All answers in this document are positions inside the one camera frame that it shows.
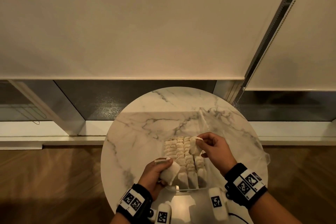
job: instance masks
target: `marble tabletop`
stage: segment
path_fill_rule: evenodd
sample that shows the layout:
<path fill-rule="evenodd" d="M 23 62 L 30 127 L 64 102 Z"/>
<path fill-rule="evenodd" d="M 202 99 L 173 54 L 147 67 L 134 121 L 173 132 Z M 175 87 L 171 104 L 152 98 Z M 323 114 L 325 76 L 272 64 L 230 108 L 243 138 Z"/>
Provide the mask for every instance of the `marble tabletop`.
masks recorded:
<path fill-rule="evenodd" d="M 200 125 L 200 108 L 215 119 L 215 125 L 210 129 L 212 132 L 218 132 L 216 124 L 224 128 L 223 135 L 237 161 L 256 171 L 267 183 L 267 155 L 260 155 L 263 151 L 258 136 L 237 109 L 203 90 L 168 87 L 149 92 L 130 103 L 107 133 L 101 154 L 101 179 L 114 212 L 119 199 L 133 183 L 137 183 L 145 166 L 162 157 L 164 139 L 174 135 L 196 136 L 205 132 Z M 225 179 L 208 160 L 206 166 L 210 170 L 210 186 L 223 188 Z M 205 190 L 173 193 L 164 189 L 152 206 L 155 208 L 162 202 L 170 201 L 173 224 L 215 223 L 207 200 Z M 243 207 L 232 205 L 229 210 L 249 219 Z"/>

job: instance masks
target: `wrist strap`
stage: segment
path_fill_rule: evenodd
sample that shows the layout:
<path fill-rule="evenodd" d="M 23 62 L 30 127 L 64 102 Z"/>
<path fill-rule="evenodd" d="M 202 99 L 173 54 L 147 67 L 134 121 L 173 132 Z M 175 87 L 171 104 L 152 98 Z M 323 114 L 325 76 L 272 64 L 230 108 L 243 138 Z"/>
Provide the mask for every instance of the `wrist strap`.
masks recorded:
<path fill-rule="evenodd" d="M 149 223 L 148 216 L 153 198 L 140 184 L 132 188 L 120 199 L 116 212 L 121 213 L 130 223 Z"/>
<path fill-rule="evenodd" d="M 229 198 L 247 209 L 267 192 L 263 180 L 242 163 L 236 164 L 224 178 L 227 180 L 225 188 Z"/>

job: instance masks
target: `wooden floor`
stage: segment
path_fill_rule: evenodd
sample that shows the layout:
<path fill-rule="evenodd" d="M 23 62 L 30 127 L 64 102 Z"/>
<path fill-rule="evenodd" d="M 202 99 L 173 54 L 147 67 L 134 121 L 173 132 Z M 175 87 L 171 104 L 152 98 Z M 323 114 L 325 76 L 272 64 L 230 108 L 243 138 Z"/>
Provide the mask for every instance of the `wooden floor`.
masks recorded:
<path fill-rule="evenodd" d="M 0 223 L 109 223 L 100 147 L 0 151 Z M 336 147 L 267 147 L 268 187 L 303 223 L 336 223 Z"/>

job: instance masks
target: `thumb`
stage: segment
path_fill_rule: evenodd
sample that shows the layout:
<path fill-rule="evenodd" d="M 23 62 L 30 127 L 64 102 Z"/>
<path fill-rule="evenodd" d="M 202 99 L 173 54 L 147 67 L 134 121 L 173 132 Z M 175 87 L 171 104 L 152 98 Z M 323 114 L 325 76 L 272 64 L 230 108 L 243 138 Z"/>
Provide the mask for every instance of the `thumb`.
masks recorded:
<path fill-rule="evenodd" d="M 171 158 L 171 159 L 167 160 L 166 162 L 155 165 L 154 170 L 156 172 L 162 172 L 163 170 L 170 167 L 173 164 L 173 162 L 174 162 L 174 160 Z"/>
<path fill-rule="evenodd" d="M 203 140 L 196 140 L 196 145 L 200 147 L 202 150 L 204 150 L 206 153 L 208 153 L 211 150 L 210 145 L 206 144 Z"/>

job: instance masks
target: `forearm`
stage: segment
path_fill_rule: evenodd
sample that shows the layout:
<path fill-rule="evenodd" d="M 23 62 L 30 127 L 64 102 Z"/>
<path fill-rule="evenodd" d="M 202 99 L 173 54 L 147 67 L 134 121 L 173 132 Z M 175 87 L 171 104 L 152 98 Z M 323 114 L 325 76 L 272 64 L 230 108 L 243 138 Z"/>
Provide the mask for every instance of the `forearm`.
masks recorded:
<path fill-rule="evenodd" d="M 130 224 L 130 222 L 120 213 L 116 213 L 111 224 Z"/>
<path fill-rule="evenodd" d="M 249 210 L 251 219 L 255 224 L 286 223 L 300 224 L 290 212 L 288 212 L 268 192 L 263 194 Z"/>

